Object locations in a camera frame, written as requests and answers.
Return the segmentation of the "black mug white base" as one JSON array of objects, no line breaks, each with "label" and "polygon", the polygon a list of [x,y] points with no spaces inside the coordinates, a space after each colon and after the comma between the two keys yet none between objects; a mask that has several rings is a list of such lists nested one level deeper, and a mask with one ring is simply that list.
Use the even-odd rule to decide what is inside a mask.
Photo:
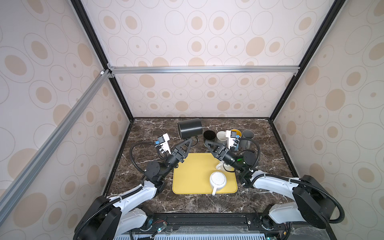
[{"label": "black mug white base", "polygon": [[206,130],[203,132],[204,146],[207,147],[206,141],[215,142],[217,138],[216,132],[212,130]]}]

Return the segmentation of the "blue mug yellow inside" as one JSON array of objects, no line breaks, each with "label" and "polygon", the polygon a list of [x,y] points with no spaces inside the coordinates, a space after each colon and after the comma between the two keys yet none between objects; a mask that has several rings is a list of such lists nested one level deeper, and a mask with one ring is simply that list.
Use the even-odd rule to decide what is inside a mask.
[{"label": "blue mug yellow inside", "polygon": [[242,136],[242,132],[237,130],[237,129],[232,129],[231,130],[232,132],[235,132],[237,136],[241,137]]}]

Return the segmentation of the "small grey mug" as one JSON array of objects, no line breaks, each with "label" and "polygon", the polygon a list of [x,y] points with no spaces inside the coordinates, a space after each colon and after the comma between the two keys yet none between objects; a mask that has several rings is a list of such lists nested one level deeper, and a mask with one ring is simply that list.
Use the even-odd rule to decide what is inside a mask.
[{"label": "small grey mug", "polygon": [[227,147],[228,137],[226,131],[219,131],[217,133],[216,143],[223,144],[225,147]]}]

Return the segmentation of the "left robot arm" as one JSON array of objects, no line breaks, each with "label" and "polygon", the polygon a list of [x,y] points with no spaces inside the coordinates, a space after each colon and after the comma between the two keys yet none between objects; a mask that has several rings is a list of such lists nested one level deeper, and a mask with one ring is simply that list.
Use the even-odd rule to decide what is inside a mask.
[{"label": "left robot arm", "polygon": [[193,145],[191,138],[179,143],[163,162],[148,162],[141,183],[112,198],[94,200],[74,230],[74,240],[112,240],[152,220],[140,205],[159,195],[167,183],[166,176],[187,158]]}]

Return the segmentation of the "large grey mug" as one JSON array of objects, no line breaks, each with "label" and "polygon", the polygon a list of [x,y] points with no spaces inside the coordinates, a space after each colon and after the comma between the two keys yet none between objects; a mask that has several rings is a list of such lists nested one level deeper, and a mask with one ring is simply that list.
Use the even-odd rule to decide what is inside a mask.
[{"label": "large grey mug", "polygon": [[240,147],[245,150],[249,150],[253,144],[252,139],[255,134],[251,130],[244,130],[240,140]]}]

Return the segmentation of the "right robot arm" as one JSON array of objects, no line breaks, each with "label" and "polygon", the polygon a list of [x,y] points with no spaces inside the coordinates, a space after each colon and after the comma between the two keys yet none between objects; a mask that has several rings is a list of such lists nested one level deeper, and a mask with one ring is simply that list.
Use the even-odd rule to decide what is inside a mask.
[{"label": "right robot arm", "polygon": [[260,145],[250,140],[256,150],[245,150],[241,155],[233,151],[241,140],[235,140],[231,147],[212,141],[205,141],[214,158],[239,172],[244,188],[267,190],[290,198],[287,204],[270,204],[259,216],[262,227],[271,231],[279,224],[306,222],[318,229],[329,224],[338,224],[345,219],[342,205],[312,176],[289,178],[258,170],[261,158]]}]

